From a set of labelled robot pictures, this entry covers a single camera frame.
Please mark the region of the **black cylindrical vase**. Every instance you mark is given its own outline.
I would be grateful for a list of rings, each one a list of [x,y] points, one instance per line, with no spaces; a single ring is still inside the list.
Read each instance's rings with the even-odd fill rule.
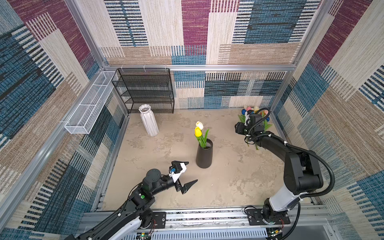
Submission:
[[[213,142],[207,139],[207,146],[202,148],[198,145],[196,164],[202,169],[207,169],[212,165],[213,161]]]

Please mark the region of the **white tulip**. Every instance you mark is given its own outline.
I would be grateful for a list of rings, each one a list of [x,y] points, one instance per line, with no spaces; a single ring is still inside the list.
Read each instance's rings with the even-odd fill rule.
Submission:
[[[202,130],[202,132],[203,132],[203,130],[204,130],[204,125],[203,125],[203,123],[201,123],[201,122],[196,122],[196,127],[199,127],[199,128]]]

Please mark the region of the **light pink tulip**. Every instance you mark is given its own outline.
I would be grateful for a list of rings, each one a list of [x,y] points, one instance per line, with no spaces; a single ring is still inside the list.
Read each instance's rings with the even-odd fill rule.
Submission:
[[[267,117],[268,113],[269,112],[267,110],[262,111],[262,117],[266,118],[263,121],[264,131],[267,131],[271,126],[273,126],[273,124],[270,123],[270,117],[269,116]]]

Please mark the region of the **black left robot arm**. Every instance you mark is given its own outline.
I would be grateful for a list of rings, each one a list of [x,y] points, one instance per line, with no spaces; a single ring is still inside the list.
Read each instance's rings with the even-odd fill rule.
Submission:
[[[188,164],[189,162],[172,161],[167,175],[163,175],[158,169],[149,170],[120,208],[87,232],[78,237],[69,235],[66,239],[120,240],[123,236],[138,230],[142,222],[152,217],[151,205],[155,202],[156,194],[170,188],[185,194],[197,182],[194,180],[185,185],[181,184],[179,177],[187,170]]]

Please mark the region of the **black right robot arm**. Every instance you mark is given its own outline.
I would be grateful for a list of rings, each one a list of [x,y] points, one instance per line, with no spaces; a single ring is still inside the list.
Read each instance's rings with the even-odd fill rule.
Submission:
[[[246,143],[262,147],[284,162],[284,185],[272,197],[266,199],[262,216],[266,224],[274,224],[304,198],[328,194],[335,186],[336,178],[329,164],[315,152],[289,144],[270,131],[265,131],[259,114],[247,116],[247,120],[235,125],[235,132],[245,136]]]

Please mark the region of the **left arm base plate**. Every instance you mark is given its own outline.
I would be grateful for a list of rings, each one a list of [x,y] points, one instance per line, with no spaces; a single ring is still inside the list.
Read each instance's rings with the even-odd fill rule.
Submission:
[[[164,229],[166,226],[166,212],[151,212],[142,218],[140,229]]]

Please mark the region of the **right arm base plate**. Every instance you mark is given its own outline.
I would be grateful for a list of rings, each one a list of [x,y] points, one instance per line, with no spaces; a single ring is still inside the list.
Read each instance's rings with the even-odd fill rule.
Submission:
[[[245,208],[244,212],[251,226],[289,225],[291,223],[287,211],[274,212],[259,208]]]

